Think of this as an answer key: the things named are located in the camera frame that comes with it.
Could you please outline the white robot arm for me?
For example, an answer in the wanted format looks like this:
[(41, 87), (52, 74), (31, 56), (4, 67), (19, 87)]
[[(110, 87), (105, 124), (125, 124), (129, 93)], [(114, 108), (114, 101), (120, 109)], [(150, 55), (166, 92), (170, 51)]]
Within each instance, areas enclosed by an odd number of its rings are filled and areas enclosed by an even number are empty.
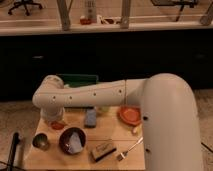
[(32, 101), (48, 121), (61, 118), (66, 107), (138, 107), (146, 171), (204, 171), (196, 100), (177, 75), (161, 73), (77, 88), (66, 88), (60, 77), (48, 75)]

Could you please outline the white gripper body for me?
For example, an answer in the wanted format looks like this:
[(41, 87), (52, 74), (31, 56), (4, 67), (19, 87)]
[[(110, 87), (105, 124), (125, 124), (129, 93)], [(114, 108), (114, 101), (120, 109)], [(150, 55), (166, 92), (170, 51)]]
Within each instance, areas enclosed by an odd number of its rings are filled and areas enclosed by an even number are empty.
[(65, 110), (63, 108), (42, 109), (41, 118), (47, 125), (50, 125), (52, 122), (62, 121), (64, 112)]

